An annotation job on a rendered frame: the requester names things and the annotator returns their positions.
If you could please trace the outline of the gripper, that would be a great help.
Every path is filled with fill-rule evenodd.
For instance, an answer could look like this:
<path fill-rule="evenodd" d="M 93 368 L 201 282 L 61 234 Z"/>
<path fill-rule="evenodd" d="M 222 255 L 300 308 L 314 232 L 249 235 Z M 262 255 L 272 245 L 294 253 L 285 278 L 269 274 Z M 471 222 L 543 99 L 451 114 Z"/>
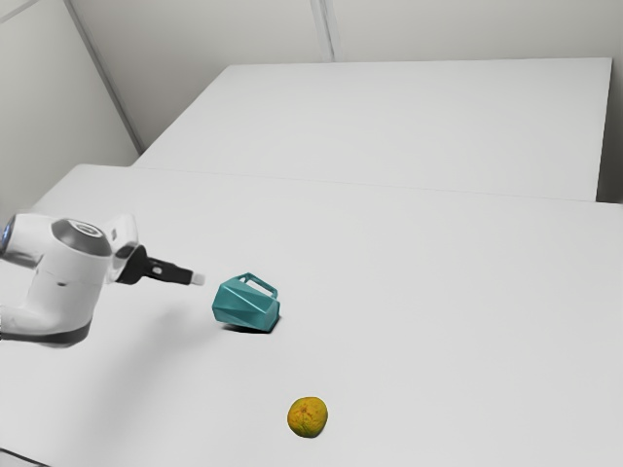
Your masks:
<path fill-rule="evenodd" d="M 122 268 L 117 282 L 125 285 L 134 285 L 142 277 L 162 280 L 169 283 L 182 285 L 203 286 L 205 276 L 190 269 L 181 268 L 172 263 L 164 263 L 149 257 L 147 249 L 140 245 L 128 257 L 126 265 Z"/>

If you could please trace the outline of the teal faceted mug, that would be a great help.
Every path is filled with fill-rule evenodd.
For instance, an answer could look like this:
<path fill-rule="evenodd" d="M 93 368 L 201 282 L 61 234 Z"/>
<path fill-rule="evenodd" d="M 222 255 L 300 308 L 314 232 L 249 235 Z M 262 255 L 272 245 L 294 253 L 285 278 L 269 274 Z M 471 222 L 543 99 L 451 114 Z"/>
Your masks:
<path fill-rule="evenodd" d="M 220 284 L 212 303 L 217 321 L 269 333 L 279 319 L 277 289 L 251 272 Z"/>

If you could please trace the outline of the yellow orange fruit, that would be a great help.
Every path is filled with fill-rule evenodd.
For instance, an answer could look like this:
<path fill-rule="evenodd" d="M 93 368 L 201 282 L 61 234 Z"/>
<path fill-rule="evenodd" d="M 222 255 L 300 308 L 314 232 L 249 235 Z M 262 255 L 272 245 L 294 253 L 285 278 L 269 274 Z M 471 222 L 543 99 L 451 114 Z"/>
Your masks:
<path fill-rule="evenodd" d="M 329 412 L 325 402 L 315 396 L 294 401 L 287 413 L 286 423 L 297 436 L 307 439 L 320 435 L 328 421 Z"/>

